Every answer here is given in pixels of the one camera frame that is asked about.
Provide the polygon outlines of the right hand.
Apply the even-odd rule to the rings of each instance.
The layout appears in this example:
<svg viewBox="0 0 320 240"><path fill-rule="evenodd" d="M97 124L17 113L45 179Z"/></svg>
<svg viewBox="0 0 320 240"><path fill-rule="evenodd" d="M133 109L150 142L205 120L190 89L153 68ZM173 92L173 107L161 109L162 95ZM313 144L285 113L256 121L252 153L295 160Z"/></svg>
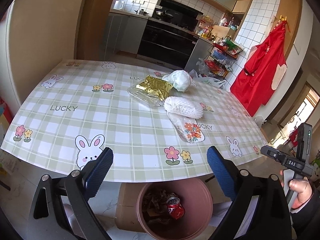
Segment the right hand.
<svg viewBox="0 0 320 240"><path fill-rule="evenodd" d="M303 208L313 196L313 189L308 178L296 178L288 181L288 170L281 170L280 175L283 176L284 181L281 182L281 185L284 187L285 193L287 193L287 190L291 190L297 194L296 197L291 200L290 211Z"/></svg>

